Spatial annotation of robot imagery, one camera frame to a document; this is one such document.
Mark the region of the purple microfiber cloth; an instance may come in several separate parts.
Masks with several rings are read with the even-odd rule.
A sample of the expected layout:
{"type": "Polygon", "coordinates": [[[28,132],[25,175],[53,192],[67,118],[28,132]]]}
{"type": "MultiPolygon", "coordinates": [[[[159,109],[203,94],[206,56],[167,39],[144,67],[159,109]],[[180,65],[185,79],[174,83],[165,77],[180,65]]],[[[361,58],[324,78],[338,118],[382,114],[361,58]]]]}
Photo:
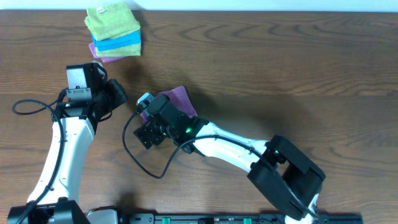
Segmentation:
{"type": "MultiPolygon", "coordinates": [[[[170,99],[170,101],[177,107],[177,109],[187,114],[188,119],[198,116],[196,110],[194,109],[193,105],[190,102],[186,88],[184,86],[178,86],[172,90],[162,91],[153,96],[160,96],[160,95],[167,96],[170,99]]],[[[140,114],[143,122],[146,123],[147,121],[146,116],[144,114],[141,114],[138,107],[136,111],[137,113],[140,114]]]]}

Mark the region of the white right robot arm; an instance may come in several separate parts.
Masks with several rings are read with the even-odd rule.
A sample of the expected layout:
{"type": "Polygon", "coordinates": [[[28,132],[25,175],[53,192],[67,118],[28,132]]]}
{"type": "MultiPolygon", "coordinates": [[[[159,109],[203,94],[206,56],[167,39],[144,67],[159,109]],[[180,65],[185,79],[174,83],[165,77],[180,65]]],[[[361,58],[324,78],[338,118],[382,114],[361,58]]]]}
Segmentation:
{"type": "Polygon", "coordinates": [[[270,141],[229,133],[199,117],[174,122],[150,118],[134,135],[146,149],[170,138],[179,150],[228,162],[247,178],[288,222],[313,223],[325,173],[288,139],[275,135],[270,141]]]}

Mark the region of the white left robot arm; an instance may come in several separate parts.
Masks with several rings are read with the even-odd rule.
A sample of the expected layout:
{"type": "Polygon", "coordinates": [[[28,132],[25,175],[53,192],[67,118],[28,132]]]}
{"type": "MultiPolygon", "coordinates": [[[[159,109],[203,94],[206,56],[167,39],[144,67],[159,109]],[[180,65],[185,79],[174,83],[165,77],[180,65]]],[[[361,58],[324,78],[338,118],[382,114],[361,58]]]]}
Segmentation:
{"type": "Polygon", "coordinates": [[[51,104],[52,142],[43,171],[26,205],[12,207],[8,223],[88,223],[78,205],[85,157],[98,123],[127,101],[124,88],[110,79],[97,87],[63,89],[51,104]]]}

